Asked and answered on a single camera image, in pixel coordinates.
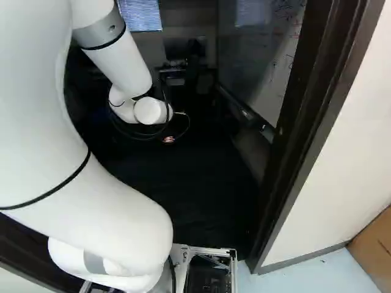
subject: window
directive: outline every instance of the window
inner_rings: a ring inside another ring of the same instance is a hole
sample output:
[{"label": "window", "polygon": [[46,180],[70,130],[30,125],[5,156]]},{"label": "window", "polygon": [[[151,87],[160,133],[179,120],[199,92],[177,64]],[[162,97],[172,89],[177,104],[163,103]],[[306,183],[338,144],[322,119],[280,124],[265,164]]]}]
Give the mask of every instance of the window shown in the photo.
[{"label": "window", "polygon": [[118,7],[131,32],[162,30],[158,0],[118,0]]}]

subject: metal frame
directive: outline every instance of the metal frame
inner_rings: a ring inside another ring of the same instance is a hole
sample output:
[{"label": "metal frame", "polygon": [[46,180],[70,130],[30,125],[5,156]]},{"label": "metal frame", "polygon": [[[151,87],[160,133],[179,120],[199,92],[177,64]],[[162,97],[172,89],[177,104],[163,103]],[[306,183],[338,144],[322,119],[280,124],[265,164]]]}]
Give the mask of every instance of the metal frame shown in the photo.
[{"label": "metal frame", "polygon": [[261,272],[345,101],[384,0],[309,0],[263,181],[268,204],[250,256]]}]

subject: white wall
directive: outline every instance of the white wall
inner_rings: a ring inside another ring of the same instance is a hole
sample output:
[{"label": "white wall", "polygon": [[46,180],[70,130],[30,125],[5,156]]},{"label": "white wall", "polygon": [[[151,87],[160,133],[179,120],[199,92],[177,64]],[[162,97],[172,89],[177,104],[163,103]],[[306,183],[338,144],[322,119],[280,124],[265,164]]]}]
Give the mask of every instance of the white wall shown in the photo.
[{"label": "white wall", "polygon": [[0,290],[2,293],[53,293],[14,273],[0,267]]},{"label": "white wall", "polygon": [[350,240],[391,203],[391,0],[263,266]]}]

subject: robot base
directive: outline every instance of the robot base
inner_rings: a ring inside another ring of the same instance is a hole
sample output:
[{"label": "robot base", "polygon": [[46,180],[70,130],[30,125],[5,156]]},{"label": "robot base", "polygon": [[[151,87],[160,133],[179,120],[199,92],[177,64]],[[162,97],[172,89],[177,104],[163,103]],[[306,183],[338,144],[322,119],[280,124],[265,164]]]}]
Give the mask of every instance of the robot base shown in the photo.
[{"label": "robot base", "polygon": [[[211,292],[215,290],[211,288],[213,284],[192,284],[200,275],[200,269],[197,267],[193,269],[192,261],[196,261],[196,258],[204,260],[210,264],[210,268],[202,269],[203,279],[208,279],[208,274],[211,280],[216,280],[216,273],[222,272],[220,275],[224,276],[222,282],[225,287],[226,293],[237,293],[236,272],[237,272],[237,258],[236,250],[226,248],[202,248],[192,247],[183,244],[173,244],[170,253],[172,262],[175,266],[175,278],[177,281],[176,293],[192,293],[192,292]],[[79,293],[90,292],[118,292],[117,290],[110,289],[108,291],[92,289],[93,284],[89,281],[85,281]],[[163,273],[156,286],[149,291],[149,293],[173,293],[172,292],[172,277],[170,272],[169,263],[166,262]]]}]

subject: black cable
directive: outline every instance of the black cable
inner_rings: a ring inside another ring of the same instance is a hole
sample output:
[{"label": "black cable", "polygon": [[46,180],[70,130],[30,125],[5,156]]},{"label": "black cable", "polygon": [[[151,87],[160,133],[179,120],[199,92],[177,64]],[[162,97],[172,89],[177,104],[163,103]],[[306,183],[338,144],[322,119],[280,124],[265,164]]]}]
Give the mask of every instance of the black cable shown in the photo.
[{"label": "black cable", "polygon": [[175,112],[174,114],[184,115],[184,116],[186,116],[188,118],[188,127],[186,127],[186,129],[184,131],[182,131],[181,134],[179,134],[176,137],[174,137],[174,140],[178,140],[178,139],[180,139],[183,136],[183,134],[185,134],[189,130],[191,121],[190,121],[190,116],[188,114],[184,113],[184,112]]},{"label": "black cable", "polygon": [[169,255],[169,264],[170,264],[171,279],[172,279],[172,292],[171,293],[177,293],[177,276],[175,274],[175,266],[172,262],[172,258],[170,255]]},{"label": "black cable", "polygon": [[[109,120],[110,120],[111,124],[113,125],[113,127],[119,133],[121,133],[123,136],[125,136],[127,138],[130,138],[130,139],[133,139],[133,140],[139,140],[139,141],[143,141],[143,142],[148,142],[148,141],[151,141],[151,140],[157,138],[167,128],[167,126],[168,126],[168,124],[170,122],[169,102],[167,100],[167,96],[166,96],[166,93],[164,92],[163,87],[161,87],[161,91],[162,91],[163,98],[164,98],[164,104],[166,105],[166,121],[164,122],[163,127],[159,131],[156,131],[156,132],[151,133],[151,134],[141,133],[141,132],[137,132],[137,131],[125,131],[125,130],[122,129],[120,123],[115,120],[115,119],[117,119],[117,116],[114,113],[112,113],[113,112],[112,109],[110,109],[110,107],[108,107],[108,109],[109,109]],[[129,132],[131,132],[131,133],[133,133],[135,135],[138,135],[138,136],[147,136],[147,138],[132,136],[131,134],[129,134]]]},{"label": "black cable", "polygon": [[31,204],[34,204],[38,201],[41,201],[43,199],[45,199],[46,197],[49,197],[50,195],[54,194],[55,192],[57,192],[58,190],[60,190],[61,188],[63,188],[64,186],[66,186],[69,182],[71,182],[72,180],[74,180],[81,172],[81,170],[84,169],[84,167],[87,165],[88,163],[88,160],[90,159],[91,157],[91,151],[88,150],[88,153],[87,153],[87,156],[86,158],[84,159],[83,163],[81,163],[81,165],[76,169],[75,172],[73,172],[67,179],[65,179],[64,181],[62,181],[59,185],[57,185],[56,187],[53,187],[51,190],[45,192],[44,194],[40,195],[39,197],[36,197],[36,198],[33,198],[32,200],[29,200],[29,201],[25,201],[24,203],[20,203],[20,204],[15,204],[13,206],[1,206],[0,207],[0,211],[9,211],[11,209],[20,209],[20,208],[24,208],[26,206],[29,206]]}]

